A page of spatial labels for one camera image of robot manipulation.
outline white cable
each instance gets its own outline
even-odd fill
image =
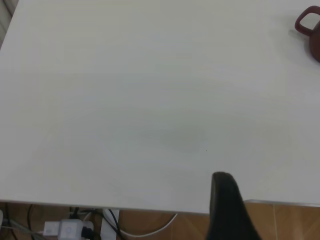
[[[27,229],[20,229],[18,227],[13,227],[13,226],[0,226],[0,229],[12,229],[12,230],[17,230],[17,231],[20,231],[22,233],[26,233],[26,234],[30,234],[30,235],[34,235],[34,234],[43,234],[44,231],[30,231],[30,230],[27,230]]]
[[[87,218],[90,217],[90,215],[91,215],[91,212],[89,212],[87,215],[85,215],[85,217],[82,221],[84,222],[85,220],[87,220]]]
[[[120,229],[120,232],[124,235],[127,235],[129,237],[133,237],[133,238],[144,238],[144,237],[148,237],[148,236],[151,236],[151,235],[154,235],[154,234],[157,234],[159,232],[161,232],[163,229],[165,229],[166,227],[168,227],[176,218],[178,214],[176,213],[172,218],[171,220],[163,227],[159,228],[158,230],[156,231],[153,231],[153,232],[149,232],[147,234],[142,234],[142,235],[134,235],[134,234],[131,234],[131,233],[128,233],[128,232],[125,232],[123,230]]]

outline black cable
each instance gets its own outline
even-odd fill
[[[3,2],[3,4],[4,4],[4,6],[5,6],[6,10],[8,11],[8,13],[9,13],[10,17],[12,18],[12,17],[13,17],[13,14],[11,13],[11,11],[10,11],[10,9],[9,9],[9,7],[8,7],[8,4],[7,4],[6,0],[2,0],[2,2]]]
[[[27,213],[27,215],[26,215],[26,222],[27,222],[27,224],[28,224],[28,229],[29,229],[30,231],[32,231],[32,229],[31,229],[31,221],[30,221],[30,215],[31,215],[31,209],[32,209],[32,207],[33,207],[33,205],[30,204],[29,209],[28,209],[28,213]]]
[[[70,216],[70,219],[79,219],[78,212],[79,212],[79,207],[76,207],[74,209],[73,214]]]
[[[7,218],[7,220],[8,220],[8,226],[9,226],[9,227],[12,227],[12,226],[11,226],[11,223],[10,223],[10,215],[9,215],[8,203],[5,204],[5,213],[6,213],[6,218]],[[15,234],[15,232],[14,232],[13,229],[11,229],[11,234],[12,234],[14,240],[18,240],[18,238],[17,238],[17,236],[16,236],[16,234]]]
[[[113,220],[114,220],[114,222],[115,222],[116,228],[118,229],[118,232],[121,233],[121,231],[120,231],[120,226],[119,226],[119,223],[118,223],[118,221],[117,221],[117,218],[116,218],[114,212],[113,212],[111,209],[108,209],[108,210],[109,210],[109,212],[111,213],[111,215],[112,215],[112,217],[113,217]]]
[[[92,213],[92,214],[95,214],[95,215],[99,215],[100,217],[102,217],[107,224],[109,224],[109,226],[113,229],[113,231],[116,232],[116,234],[119,236],[119,238],[121,240],[126,240],[126,238],[124,236],[122,236],[121,232],[118,231],[110,222],[108,219],[106,219],[106,217],[99,211],[96,211],[96,210],[91,210],[91,209],[88,209],[88,210],[82,210],[81,213]]]

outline floor tile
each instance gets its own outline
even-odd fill
[[[245,204],[251,221],[263,240],[276,240],[274,206],[264,203]]]
[[[209,222],[208,215],[178,214],[172,224],[172,240],[204,240]]]
[[[122,230],[130,234],[143,235],[163,227],[170,221],[172,216],[173,214],[171,213],[121,210],[119,225]],[[171,224],[159,233],[144,237],[143,240],[171,240],[172,227],[173,225]]]
[[[320,239],[320,208],[275,206],[278,240]]]

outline electrical cable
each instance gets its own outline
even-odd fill
[[[31,215],[31,209],[33,207],[33,204],[30,204],[29,209],[28,209],[28,213],[26,215],[26,222],[28,224],[28,229],[30,230],[30,232],[32,232],[32,228],[31,228],[31,221],[30,221],[30,215]]]
[[[116,218],[114,212],[113,212],[111,209],[108,209],[108,210],[109,210],[109,212],[110,212],[111,215],[112,215],[112,218],[113,218],[113,220],[114,220],[114,223],[115,223],[115,225],[116,225],[116,228],[118,229],[119,232],[121,232],[119,223],[118,223],[118,221],[117,221],[117,218]]]
[[[95,214],[95,215],[99,215],[100,217],[102,217],[102,218],[106,221],[107,224],[109,224],[109,226],[116,232],[116,234],[119,236],[119,238],[120,238],[121,240],[126,240],[126,238],[125,238],[124,236],[122,236],[121,232],[119,232],[119,231],[117,230],[117,228],[114,227],[114,226],[112,225],[112,223],[111,223],[101,212],[96,211],[96,210],[90,210],[90,209],[88,209],[88,210],[82,210],[81,213],[92,213],[92,214]]]
[[[6,213],[6,219],[8,221],[8,225],[9,225],[9,227],[11,227],[8,203],[5,204],[5,213]],[[11,234],[12,234],[14,240],[18,240],[14,230],[11,229],[10,231],[11,231]]]
[[[174,214],[174,215],[172,216],[172,218],[169,220],[169,222],[168,222],[166,225],[164,225],[163,227],[161,227],[161,228],[159,228],[158,230],[153,231],[153,232],[149,232],[149,233],[142,234],[142,235],[131,234],[131,233],[125,232],[125,231],[123,231],[123,230],[120,230],[120,232],[121,232],[122,234],[124,234],[124,235],[127,235],[127,236],[129,236],[129,237],[133,237],[133,238],[144,238],[144,237],[148,237],[148,236],[157,234],[157,233],[161,232],[162,230],[164,230],[166,227],[168,227],[168,226],[175,220],[175,218],[177,217],[177,215],[178,215],[177,213]],[[114,221],[115,221],[115,224],[118,226],[119,224],[118,224],[118,221],[117,221],[116,217],[114,217],[113,219],[114,219]]]
[[[79,219],[78,212],[79,212],[79,207],[76,207],[70,219]]]
[[[10,17],[12,18],[12,17],[13,17],[13,14],[11,13],[11,11],[10,11],[10,9],[9,9],[9,7],[8,7],[8,4],[7,4],[6,0],[2,0],[2,2],[3,2],[3,4],[4,4],[4,6],[5,6],[6,10],[8,11],[8,13],[9,13]]]
[[[17,230],[17,231],[20,231],[20,232],[24,232],[24,233],[27,233],[27,234],[43,234],[44,231],[28,231],[28,230],[23,230],[23,229],[20,229],[18,227],[13,227],[13,226],[1,226],[2,229],[13,229],[13,230]]]
[[[82,220],[82,221],[84,222],[85,220],[87,220],[87,218],[89,218],[89,217],[90,217],[90,215],[91,215],[91,212],[87,213],[87,215],[85,215],[85,216],[84,216],[84,218],[83,218],[83,220]]]
[[[4,218],[3,222],[4,223],[5,222],[8,223],[8,219]],[[32,235],[35,238],[35,240],[47,240],[45,237],[40,235],[41,233],[39,234],[38,232],[30,231],[26,226],[23,226],[23,225],[17,223],[16,221],[14,221],[14,220],[11,220],[10,223],[11,223],[12,226],[14,226],[13,228],[11,226],[10,227],[2,226],[2,228],[11,228],[12,231],[14,229],[17,229],[20,232],[24,232],[24,233]]]

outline table top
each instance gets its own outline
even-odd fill
[[[0,200],[208,213],[320,204],[316,0],[20,0],[0,51]],[[304,19],[313,24],[313,16]]]

